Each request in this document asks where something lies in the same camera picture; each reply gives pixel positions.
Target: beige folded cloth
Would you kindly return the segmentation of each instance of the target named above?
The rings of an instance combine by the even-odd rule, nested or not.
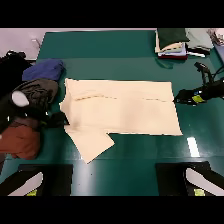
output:
[[[170,44],[166,47],[164,47],[162,50],[159,47],[159,37],[158,37],[158,32],[156,31],[156,47],[155,47],[155,52],[181,52],[182,49],[182,44],[181,42],[179,43],[174,43]]]
[[[114,144],[108,133],[182,135],[170,82],[66,79],[65,85],[65,131],[86,163]]]

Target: yellow-green sticker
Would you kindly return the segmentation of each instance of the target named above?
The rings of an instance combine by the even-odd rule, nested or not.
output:
[[[194,100],[194,102],[196,103],[201,103],[201,102],[204,102],[204,100],[201,98],[200,95],[197,95],[197,96],[193,96],[192,99]]]
[[[37,196],[37,190],[33,190],[30,193],[28,193],[26,196]]]
[[[202,189],[194,189],[195,196],[205,196],[205,192]]]

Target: green table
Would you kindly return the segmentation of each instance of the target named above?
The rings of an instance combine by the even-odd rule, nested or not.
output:
[[[65,78],[171,81],[176,95],[180,89],[202,85],[196,61],[211,72],[222,65],[215,50],[208,58],[191,56],[178,62],[158,60],[154,47],[154,31],[46,33],[38,60],[60,58],[66,67],[49,113],[59,111]],[[0,182],[21,163],[73,164],[72,195],[158,195],[157,162],[208,160],[224,176],[223,100],[213,99],[197,107],[178,104],[176,109],[183,136],[111,134],[115,145],[88,165],[63,128],[45,130],[38,158],[25,161],[8,156]],[[188,137],[196,139],[200,158],[192,157]]]

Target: green folded cloth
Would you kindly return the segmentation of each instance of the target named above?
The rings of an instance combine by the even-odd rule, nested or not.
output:
[[[185,28],[157,28],[157,32],[160,49],[170,44],[189,41]]]

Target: navy blue garment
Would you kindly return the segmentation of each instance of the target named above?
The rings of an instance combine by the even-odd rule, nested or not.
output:
[[[34,79],[45,78],[58,81],[63,69],[64,66],[62,60],[46,59],[26,69],[23,72],[22,80],[32,81]]]

